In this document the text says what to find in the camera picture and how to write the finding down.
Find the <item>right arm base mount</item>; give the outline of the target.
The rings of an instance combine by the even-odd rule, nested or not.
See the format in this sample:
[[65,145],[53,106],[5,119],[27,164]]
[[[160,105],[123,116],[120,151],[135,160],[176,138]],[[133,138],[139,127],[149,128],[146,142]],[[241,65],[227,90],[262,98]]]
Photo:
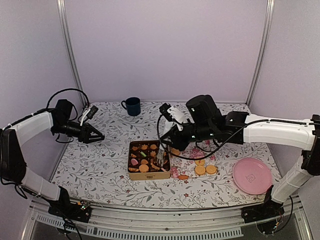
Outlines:
[[262,221],[269,218],[280,216],[284,213],[282,203],[267,200],[261,204],[243,207],[241,217],[245,223]]

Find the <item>gold cookie tin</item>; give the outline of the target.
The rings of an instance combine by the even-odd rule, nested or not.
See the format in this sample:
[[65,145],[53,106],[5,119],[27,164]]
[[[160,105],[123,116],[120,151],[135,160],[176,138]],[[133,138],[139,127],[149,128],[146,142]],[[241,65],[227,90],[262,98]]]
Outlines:
[[[142,150],[142,145],[148,145],[146,150]],[[150,149],[151,145],[156,145],[157,149]],[[138,150],[133,151],[132,147],[138,147]],[[170,157],[164,153],[163,167],[157,166],[154,159],[158,153],[160,143],[158,140],[132,141],[129,144],[127,172],[132,181],[146,181],[146,180],[165,180],[171,177],[171,161]],[[144,152],[146,157],[143,157],[140,152]],[[137,165],[132,165],[131,159],[138,161]]]

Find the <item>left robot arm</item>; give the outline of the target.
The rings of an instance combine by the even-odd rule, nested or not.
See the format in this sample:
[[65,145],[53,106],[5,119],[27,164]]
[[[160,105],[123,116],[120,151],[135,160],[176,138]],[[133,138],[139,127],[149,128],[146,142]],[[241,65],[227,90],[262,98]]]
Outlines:
[[49,136],[67,136],[84,144],[105,138],[88,122],[98,112],[96,106],[88,106],[80,121],[71,119],[73,108],[70,101],[61,99],[55,107],[47,106],[0,130],[1,184],[14,186],[23,198],[29,192],[55,203],[63,217],[70,217],[75,210],[68,191],[50,182],[45,173],[45,167],[53,167],[50,158],[58,156],[58,148]]

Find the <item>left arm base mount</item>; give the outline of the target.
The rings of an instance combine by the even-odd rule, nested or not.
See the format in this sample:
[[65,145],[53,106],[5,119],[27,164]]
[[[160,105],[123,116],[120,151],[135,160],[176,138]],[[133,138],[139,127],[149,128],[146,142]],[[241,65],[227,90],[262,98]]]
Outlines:
[[71,202],[69,194],[61,191],[58,200],[47,200],[50,205],[49,213],[67,220],[88,223],[92,208],[86,202]]

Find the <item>pink macaron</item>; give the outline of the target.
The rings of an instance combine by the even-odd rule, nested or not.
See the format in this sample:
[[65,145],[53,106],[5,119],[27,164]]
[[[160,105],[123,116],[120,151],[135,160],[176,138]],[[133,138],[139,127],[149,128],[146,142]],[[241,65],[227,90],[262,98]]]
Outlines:
[[136,165],[139,164],[139,162],[138,162],[135,158],[132,158],[132,159],[131,159],[131,164],[132,164],[133,166],[136,166]]

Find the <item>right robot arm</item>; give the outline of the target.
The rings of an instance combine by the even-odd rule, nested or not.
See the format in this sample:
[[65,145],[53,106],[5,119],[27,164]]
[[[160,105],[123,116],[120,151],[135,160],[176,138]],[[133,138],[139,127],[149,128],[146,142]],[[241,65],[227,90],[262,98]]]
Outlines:
[[[320,173],[320,117],[288,120],[258,116],[246,111],[223,115],[210,95],[198,95],[186,103],[190,118],[176,107],[164,103],[159,111],[166,119],[158,136],[161,148],[174,157],[194,144],[203,159],[218,157],[218,172],[211,173],[212,201],[226,207],[247,204],[259,195],[262,218],[269,218],[278,205],[310,178]],[[280,177],[272,169],[275,161],[268,144],[301,149],[296,164]]]

